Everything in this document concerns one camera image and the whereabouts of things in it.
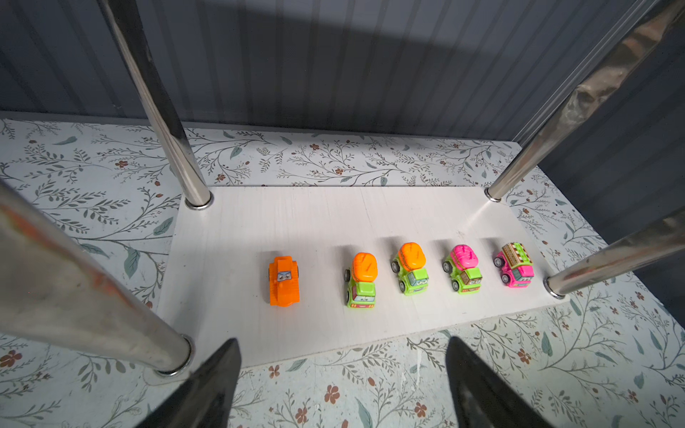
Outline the pink mixer green truck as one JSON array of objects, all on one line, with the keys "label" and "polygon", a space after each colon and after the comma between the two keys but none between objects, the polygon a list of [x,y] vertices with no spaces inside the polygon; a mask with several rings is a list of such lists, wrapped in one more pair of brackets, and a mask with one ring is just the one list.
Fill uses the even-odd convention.
[{"label": "pink mixer green truck", "polygon": [[455,292],[472,294],[480,291],[483,275],[478,263],[475,252],[466,244],[456,245],[442,261],[442,269],[450,276]]}]

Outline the all orange toy truck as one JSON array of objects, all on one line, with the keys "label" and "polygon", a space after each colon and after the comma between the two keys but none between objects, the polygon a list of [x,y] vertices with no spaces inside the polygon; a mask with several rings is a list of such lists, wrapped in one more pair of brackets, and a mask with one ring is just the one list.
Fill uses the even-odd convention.
[{"label": "all orange toy truck", "polygon": [[269,265],[269,303],[289,307],[300,302],[299,267],[290,256],[276,257]]}]

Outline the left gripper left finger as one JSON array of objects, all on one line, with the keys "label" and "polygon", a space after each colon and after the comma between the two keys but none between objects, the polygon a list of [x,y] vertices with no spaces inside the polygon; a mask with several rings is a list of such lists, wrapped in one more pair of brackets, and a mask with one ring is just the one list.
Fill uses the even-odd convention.
[{"label": "left gripper left finger", "polygon": [[236,338],[227,340],[194,374],[138,425],[226,427],[240,375]]}]

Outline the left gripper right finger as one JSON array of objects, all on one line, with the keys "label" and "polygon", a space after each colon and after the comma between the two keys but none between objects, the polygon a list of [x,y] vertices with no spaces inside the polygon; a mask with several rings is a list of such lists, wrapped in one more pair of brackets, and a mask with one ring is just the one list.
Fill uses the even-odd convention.
[{"label": "left gripper right finger", "polygon": [[550,426],[456,336],[449,340],[445,367],[460,427]]}]

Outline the orange mixer green truck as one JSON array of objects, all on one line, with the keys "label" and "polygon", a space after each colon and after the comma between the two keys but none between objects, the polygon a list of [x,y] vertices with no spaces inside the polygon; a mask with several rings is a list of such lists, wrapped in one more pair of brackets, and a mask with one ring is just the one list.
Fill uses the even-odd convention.
[{"label": "orange mixer green truck", "polygon": [[429,284],[426,270],[426,255],[417,243],[401,246],[390,263],[392,272],[398,276],[401,292],[406,295],[424,292]]},{"label": "orange mixer green truck", "polygon": [[371,253],[357,253],[350,269],[344,271],[346,306],[351,309],[372,309],[376,306],[378,267]]}]

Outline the pink cab green ladder truck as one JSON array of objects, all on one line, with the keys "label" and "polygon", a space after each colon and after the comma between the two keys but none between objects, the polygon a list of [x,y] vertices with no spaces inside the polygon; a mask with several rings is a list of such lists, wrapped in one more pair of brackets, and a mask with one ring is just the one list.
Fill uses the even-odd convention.
[{"label": "pink cab green ladder truck", "polygon": [[510,288],[526,288],[533,281],[533,261],[521,243],[505,244],[493,264],[499,269],[502,283]]}]

